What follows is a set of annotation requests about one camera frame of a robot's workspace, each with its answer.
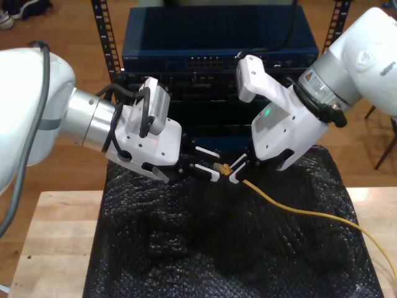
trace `black fabric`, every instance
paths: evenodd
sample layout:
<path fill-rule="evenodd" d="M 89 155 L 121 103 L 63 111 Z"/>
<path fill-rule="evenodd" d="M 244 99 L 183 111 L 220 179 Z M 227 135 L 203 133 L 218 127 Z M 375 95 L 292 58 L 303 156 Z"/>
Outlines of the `black fabric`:
<path fill-rule="evenodd" d="M 357 223 L 330 154 L 249 177 L 291 207 Z M 108 165 L 83 297 L 383 297 L 360 232 L 245 184 L 169 186 Z"/>

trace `black cable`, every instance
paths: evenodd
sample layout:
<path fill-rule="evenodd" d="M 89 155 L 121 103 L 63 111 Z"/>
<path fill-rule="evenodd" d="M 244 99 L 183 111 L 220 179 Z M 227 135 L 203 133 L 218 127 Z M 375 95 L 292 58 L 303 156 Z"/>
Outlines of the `black cable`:
<path fill-rule="evenodd" d="M 12 193 L 11 202 L 7 210 L 6 217 L 0 225 L 0 238 L 3 237 L 4 233 L 7 231 L 12 220 L 15 217 L 17 208 L 20 201 L 20 196 L 22 194 L 26 166 L 29 160 L 30 151 L 33 146 L 33 142 L 36 137 L 38 126 L 43 117 L 45 105 L 47 103 L 48 90 L 50 88 L 50 48 L 43 41 L 37 41 L 30 44 L 31 47 L 40 47 L 43 52 L 43 83 L 40 99 L 38 101 L 38 106 L 36 108 L 36 113 L 30 126 L 30 130 L 26 137 L 24 147 L 22 149 L 22 154 L 20 156 L 20 162 L 17 170 L 17 177 L 14 186 L 14 192 Z"/>
<path fill-rule="evenodd" d="M 97 92 L 96 96 L 101 96 L 104 93 L 106 93 L 106 97 L 111 99 L 114 91 L 120 92 L 123 95 L 123 97 L 122 97 L 122 100 L 120 101 L 120 104 L 117 106 L 116 110 L 113 113 L 112 121 L 110 122 L 109 138 L 113 142 L 113 145 L 117 151 L 118 157 L 124 161 L 130 161 L 132 159 L 131 153 L 126 150 L 121 149 L 120 145 L 118 144 L 117 137 L 115 134 L 115 131 L 117 128 L 117 123 L 118 123 L 118 120 L 122 114 L 124 103 L 125 103 L 124 96 L 131 97 L 131 98 L 134 98 L 137 100 L 143 98 L 142 120 L 141 120 L 139 136 L 141 138 L 145 138 L 149 133 L 149 129 L 150 129 L 150 125 L 151 125 L 150 120 L 149 120 L 150 88 L 145 87 L 141 91 L 136 93 L 136 92 L 128 91 L 128 90 L 122 88 L 118 84 L 110 84 L 110 85 L 106 86 L 104 89 Z"/>
<path fill-rule="evenodd" d="M 150 88 L 145 87 L 138 92 L 138 98 L 143 97 L 143 107 L 142 107 L 142 120 L 141 127 L 139 130 L 139 136 L 141 138 L 146 138 L 149 133 L 151 122 L 149 120 L 149 108 L 150 108 Z"/>
<path fill-rule="evenodd" d="M 243 51 L 238 54 L 238 58 L 243 59 L 248 54 L 255 54 L 258 52 L 260 52 L 260 53 L 276 52 L 276 51 L 279 51 L 279 50 L 285 48 L 290 43 L 290 40 L 292 37 L 293 28 L 295 25 L 295 19 L 297 16 L 298 0 L 292 0 L 291 7 L 292 8 L 291 8 L 290 26 L 288 28 L 287 36 L 285 37 L 285 40 L 283 41 L 282 44 L 280 44 L 279 46 L 274 47 L 274 48 L 253 48 L 252 50 L 249 50 L 246 52 Z"/>
<path fill-rule="evenodd" d="M 135 92 L 128 91 L 127 89 L 124 89 L 123 87 L 121 87 L 118 84 L 110 84 L 110 85 L 106 86 L 104 89 L 97 92 L 95 95 L 99 97 L 99 96 L 105 94 L 107 91 L 112 90 L 112 89 L 117 90 L 118 92 L 120 92 L 121 94 L 124 94 L 127 97 L 136 98 Z"/>
<path fill-rule="evenodd" d="M 305 107 L 312 114 L 318 117 L 318 115 L 320 115 L 321 113 L 320 103 L 302 86 L 299 81 L 295 81 L 290 76 L 287 76 L 286 79 L 293 84 L 293 90 L 295 91 L 295 93 L 299 97 L 302 97 L 300 98 L 300 100 L 305 105 Z"/>
<path fill-rule="evenodd" d="M 287 76 L 287 79 L 293 84 L 293 90 L 301 103 L 320 121 L 324 123 L 334 122 L 336 127 L 347 125 L 347 119 L 339 106 L 334 107 L 319 102 L 299 81 L 295 81 L 289 76 Z"/>
<path fill-rule="evenodd" d="M 125 99 L 124 97 L 122 97 L 120 104 L 117 106 L 116 110 L 113 113 L 112 121 L 110 121 L 109 135 L 110 135 L 110 139 L 113 142 L 114 148 L 117 151 L 118 157 L 123 159 L 124 161 L 130 161 L 132 159 L 131 153 L 121 149 L 115 134 L 117 128 L 117 122 L 123 112 L 124 101 Z"/>

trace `label sticker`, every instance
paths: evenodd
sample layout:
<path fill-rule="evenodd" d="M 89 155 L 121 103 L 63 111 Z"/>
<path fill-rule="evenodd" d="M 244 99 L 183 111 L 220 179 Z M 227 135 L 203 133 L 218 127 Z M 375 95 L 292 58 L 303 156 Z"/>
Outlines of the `label sticker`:
<path fill-rule="evenodd" d="M 305 75 L 308 84 L 313 88 L 313 90 L 322 96 L 326 96 L 331 92 L 331 90 L 323 83 L 323 81 L 318 77 L 318 75 L 311 70 L 308 74 Z"/>
<path fill-rule="evenodd" d="M 308 73 L 308 74 L 305 76 L 305 78 L 306 78 L 307 81 L 310 80 L 312 74 L 313 74 L 313 72 L 310 72 L 310 73 Z"/>

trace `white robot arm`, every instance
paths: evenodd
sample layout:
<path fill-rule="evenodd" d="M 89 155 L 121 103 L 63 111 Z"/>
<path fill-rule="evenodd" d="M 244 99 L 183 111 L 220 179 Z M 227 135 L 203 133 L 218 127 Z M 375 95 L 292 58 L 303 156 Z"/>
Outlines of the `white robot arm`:
<path fill-rule="evenodd" d="M 74 73 L 67 62 L 50 53 L 45 43 L 35 45 L 40 48 L 0 51 L 7 70 L 0 73 L 0 194 L 17 174 L 0 238 L 15 215 L 25 167 L 45 159 L 58 135 L 103 151 L 108 159 L 153 179 L 219 179 L 218 172 L 194 158 L 200 155 L 218 161 L 219 155 L 195 146 L 182 134 L 181 126 L 167 118 L 170 97 L 157 79 L 148 78 L 137 93 L 111 84 L 96 95 L 89 94 L 74 87 Z M 132 99 L 132 106 L 123 101 L 116 106 L 99 98 L 114 91 Z M 190 153 L 192 158 L 181 159 L 181 153 Z"/>
<path fill-rule="evenodd" d="M 366 97 L 384 113 L 397 116 L 397 22 L 369 9 L 288 89 L 269 76 L 262 60 L 247 55 L 237 67 L 239 98 L 268 98 L 251 124 L 253 148 L 232 165 L 230 180 L 244 179 L 244 168 L 280 157 L 288 168 L 327 131 L 328 122 L 346 124 L 343 112 Z"/>

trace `wooden table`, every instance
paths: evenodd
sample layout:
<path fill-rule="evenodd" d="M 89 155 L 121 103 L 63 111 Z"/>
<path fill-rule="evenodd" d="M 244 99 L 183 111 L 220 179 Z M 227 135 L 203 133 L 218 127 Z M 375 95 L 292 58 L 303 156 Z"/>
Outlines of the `wooden table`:
<path fill-rule="evenodd" d="M 359 222 L 397 263 L 397 187 L 347 189 Z M 102 191 L 43 192 L 11 286 L 11 298 L 81 297 Z M 393 273 L 365 237 L 385 297 L 397 297 Z"/>

